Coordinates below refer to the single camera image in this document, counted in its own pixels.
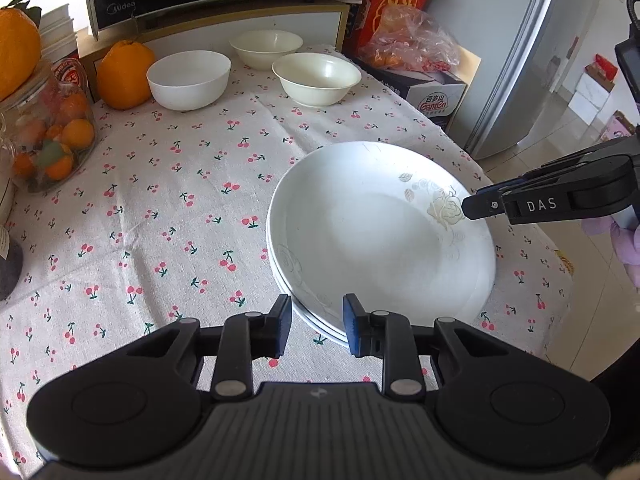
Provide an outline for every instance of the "cream bowl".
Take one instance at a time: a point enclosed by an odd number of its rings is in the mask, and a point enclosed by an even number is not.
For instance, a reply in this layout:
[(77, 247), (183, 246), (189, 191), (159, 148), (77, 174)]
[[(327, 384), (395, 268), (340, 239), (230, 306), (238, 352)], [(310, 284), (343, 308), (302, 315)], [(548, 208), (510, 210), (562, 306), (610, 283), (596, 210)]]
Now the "cream bowl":
[(273, 72), (293, 101), (313, 107), (337, 103), (362, 78), (348, 61), (315, 52), (282, 56), (273, 63)]
[(159, 59), (146, 72), (151, 93), (169, 110), (210, 105), (226, 88), (231, 60), (210, 50), (188, 50)]
[(286, 30), (250, 30), (229, 43), (254, 70), (271, 70), (274, 61), (295, 52), (304, 42), (299, 35)]

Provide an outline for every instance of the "floor tile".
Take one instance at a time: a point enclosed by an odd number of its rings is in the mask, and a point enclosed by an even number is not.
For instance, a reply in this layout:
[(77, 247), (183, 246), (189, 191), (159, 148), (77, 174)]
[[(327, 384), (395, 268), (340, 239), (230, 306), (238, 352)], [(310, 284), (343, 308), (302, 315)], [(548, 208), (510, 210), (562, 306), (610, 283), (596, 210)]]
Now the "floor tile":
[(619, 358), (640, 337), (638, 310), (640, 301), (635, 290), (621, 285), (610, 270), (572, 372), (590, 380)]
[(562, 320), (546, 352), (551, 362), (569, 369), (598, 307), (609, 263), (582, 232), (579, 222), (547, 222), (540, 227), (575, 266), (571, 310)]
[(482, 168), (482, 170), (487, 173), (491, 170), (494, 170), (498, 166), (500, 166), (503, 162), (506, 162), (511, 157), (515, 155), (513, 148), (509, 148), (508, 150), (504, 150), (503, 152), (496, 153), (495, 155), (488, 156), (487, 158), (482, 158), (478, 160), (478, 164)]
[(576, 119), (520, 152), (518, 156), (531, 169), (538, 168), (546, 162), (593, 146), (599, 136), (594, 128)]
[(596, 246), (604, 260), (607, 263), (610, 263), (613, 256), (613, 245), (611, 245), (611, 235), (609, 234), (609, 231), (599, 235), (590, 236), (589, 238), (593, 242), (593, 245)]
[(512, 151), (514, 153), (523, 152), (577, 118), (574, 111), (569, 110), (567, 103), (556, 96), (556, 99), (551, 99), (542, 110), (529, 134), (516, 144)]
[(500, 164), (500, 166), (493, 168), (491, 171), (487, 171), (486, 176), (493, 182), (501, 182), (526, 173), (527, 171), (529, 171), (527, 165), (516, 155)]
[(611, 257), (609, 270), (613, 273), (613, 275), (618, 280), (618, 283), (622, 288), (625, 289), (625, 291), (629, 292), (630, 294), (636, 291), (634, 284), (631, 283), (631, 280), (626, 275), (625, 266), (620, 263), (620, 260), (615, 254)]

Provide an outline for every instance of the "glass jar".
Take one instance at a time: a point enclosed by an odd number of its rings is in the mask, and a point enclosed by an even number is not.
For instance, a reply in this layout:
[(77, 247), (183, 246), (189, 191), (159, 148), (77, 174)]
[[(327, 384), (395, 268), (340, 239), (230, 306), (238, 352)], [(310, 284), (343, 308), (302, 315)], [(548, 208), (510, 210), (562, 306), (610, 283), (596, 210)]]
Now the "glass jar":
[[(96, 143), (86, 73), (78, 60), (57, 69), (42, 59), (30, 78), (0, 102), (0, 165), (12, 168), (21, 189), (51, 190), (73, 175)], [(79, 86), (60, 81), (74, 69)]]
[(22, 272), (22, 248), (0, 226), (0, 301), (14, 291)]

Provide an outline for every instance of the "white plate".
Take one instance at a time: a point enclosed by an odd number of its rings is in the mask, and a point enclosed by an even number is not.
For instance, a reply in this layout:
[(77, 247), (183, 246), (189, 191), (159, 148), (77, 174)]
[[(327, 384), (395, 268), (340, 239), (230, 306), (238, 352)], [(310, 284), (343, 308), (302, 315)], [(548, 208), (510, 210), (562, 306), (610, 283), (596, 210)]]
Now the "white plate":
[(271, 260), (318, 319), (344, 333), (342, 297), (432, 326), (471, 322), (494, 285), (484, 220), (460, 204), (469, 193), (427, 158), (378, 142), (343, 142), (290, 168), (271, 199)]
[[(272, 250), (273, 248), (269, 244), (269, 240), (270, 240), (269, 225), (267, 225), (268, 250), (269, 250), (269, 254), (272, 254), (273, 253), (273, 250)], [(280, 292), (283, 293), (283, 294), (287, 294), (288, 296), (291, 297), (291, 306), (293, 308), (293, 311), (296, 314), (298, 314), (298, 316), (307, 325), (309, 325), (313, 330), (315, 330), (316, 332), (321, 333), (322, 335), (326, 336), (327, 338), (329, 338), (334, 343), (338, 343), (339, 345), (348, 348), (349, 347), (349, 343), (347, 341), (346, 333), (344, 333), (344, 332), (340, 333), (340, 332), (335, 331), (332, 328), (327, 327), (326, 325), (324, 325), (322, 323), (321, 320), (319, 320), (317, 317), (315, 317), (313, 314), (311, 314), (306, 309), (306, 307), (300, 302), (300, 300), (295, 297), (295, 295), (290, 290), (290, 288), (287, 287), (287, 285), (285, 284), (284, 280), (280, 276), (280, 273), (278, 272), (278, 269), (277, 269), (276, 265), (273, 263), (273, 260), (270, 260), (269, 264), (270, 264), (270, 267), (271, 267), (271, 273), (273, 274), (273, 279), (275, 280), (276, 285), (278, 285), (278, 288), (280, 289)]]

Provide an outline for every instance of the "cherry print tablecloth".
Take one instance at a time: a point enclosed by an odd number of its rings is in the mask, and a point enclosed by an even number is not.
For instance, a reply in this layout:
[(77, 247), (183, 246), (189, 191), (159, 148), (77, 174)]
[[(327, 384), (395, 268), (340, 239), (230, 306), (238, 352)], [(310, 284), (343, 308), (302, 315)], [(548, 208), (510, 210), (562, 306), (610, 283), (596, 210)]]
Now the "cherry print tablecloth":
[[(182, 316), (220, 325), (270, 308), (278, 290), (264, 221), (278, 180), (305, 154), (346, 140), (392, 142), (469, 189), (490, 183), (439, 127), (366, 74), (343, 102), (301, 108), (273, 74), (234, 59), (225, 94), (202, 110), (98, 103), (95, 117), (101, 140), (81, 173), (44, 196), (18, 194), (7, 224), (25, 263), (0, 304), (0, 453), (23, 474), (40, 465), (25, 413), (42, 384)], [(504, 218), (489, 226), (497, 277), (475, 325), (542, 355), (571, 277), (537, 227)], [(211, 370), (207, 362), (203, 378)], [(381, 364), (351, 358), (294, 316), (286, 354), (256, 361), (254, 375), (256, 384), (380, 381)]]

